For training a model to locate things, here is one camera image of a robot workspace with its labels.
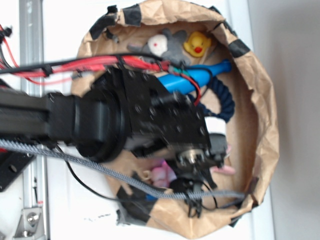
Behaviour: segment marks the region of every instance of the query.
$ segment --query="yellow rubber duck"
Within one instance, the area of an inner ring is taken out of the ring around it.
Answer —
[[[210,46],[211,38],[206,37],[199,31],[194,31],[189,39],[183,43],[184,50],[195,58],[201,58]]]

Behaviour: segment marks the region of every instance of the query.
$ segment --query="blue plastic bottle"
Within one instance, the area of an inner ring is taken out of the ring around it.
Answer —
[[[191,68],[208,69],[213,76],[216,76],[221,73],[230,72],[232,66],[229,60],[223,60],[221,63],[215,65],[194,65],[191,66]],[[187,72],[200,87],[207,85],[210,81],[210,74],[206,70],[188,69]],[[195,87],[188,80],[181,76],[167,74],[159,77],[159,80],[170,93],[179,91],[182,94],[188,94],[195,90]]]

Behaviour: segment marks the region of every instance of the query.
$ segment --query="gray braided cable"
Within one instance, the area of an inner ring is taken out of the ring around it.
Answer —
[[[192,192],[188,193],[188,195],[178,192],[178,193],[164,193],[159,191],[148,184],[140,181],[138,179],[132,178],[130,176],[124,175],[120,172],[102,166],[94,161],[89,159],[80,158],[76,156],[72,156],[66,153],[55,152],[49,149],[42,149],[35,145],[29,145],[21,142],[14,142],[6,139],[0,139],[0,148],[4,148],[8,151],[26,153],[32,155],[43,155],[47,157],[53,157],[58,159],[64,159],[69,162],[73,162],[76,164],[83,165],[90,169],[94,169],[100,173],[108,175],[112,178],[121,180],[126,182],[127,184],[157,198],[157,199],[174,199],[174,200],[186,200],[186,199],[201,199],[204,197],[225,197],[225,198],[238,198],[243,200],[245,198],[245,194],[241,192],[231,191],[231,190],[216,190],[216,191],[202,191],[202,192]]]

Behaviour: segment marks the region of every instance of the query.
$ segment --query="gray stuffed animal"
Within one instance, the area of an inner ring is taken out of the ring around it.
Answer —
[[[129,43],[127,48],[134,53],[156,55],[175,65],[189,66],[191,61],[183,54],[183,43],[186,39],[186,31],[180,30],[172,34],[168,28],[165,28],[162,30],[162,34],[150,37],[144,46]],[[144,57],[144,60],[147,62],[153,61],[149,57]]]

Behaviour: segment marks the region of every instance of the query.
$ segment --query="paper bag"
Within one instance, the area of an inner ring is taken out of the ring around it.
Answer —
[[[188,36],[200,31],[211,38],[211,47],[203,57],[183,53],[191,59],[192,65],[214,65],[224,59],[232,63],[232,71],[219,74],[218,78],[229,88],[235,102],[235,114],[227,123],[226,135],[232,151],[225,164],[235,168],[236,174],[213,173],[213,179],[219,190],[234,190],[247,195],[241,205],[204,210],[200,218],[188,217],[188,206],[184,201],[159,199],[155,202],[126,202],[120,204],[119,221],[196,239],[234,223],[263,202],[279,158],[275,93],[272,81],[255,54],[214,8],[181,0],[147,0],[120,11],[115,6],[109,7],[108,13],[99,18],[84,36],[78,57],[126,53],[129,43],[143,45],[165,28],[172,33],[185,30]],[[102,73],[75,79],[72,93],[82,96],[99,74]],[[208,92],[201,102],[213,112],[220,110],[213,92]],[[157,161],[137,159],[130,152],[123,151],[116,160],[106,165],[144,180],[146,173],[157,164]],[[108,183],[119,198],[144,194],[109,177]]]

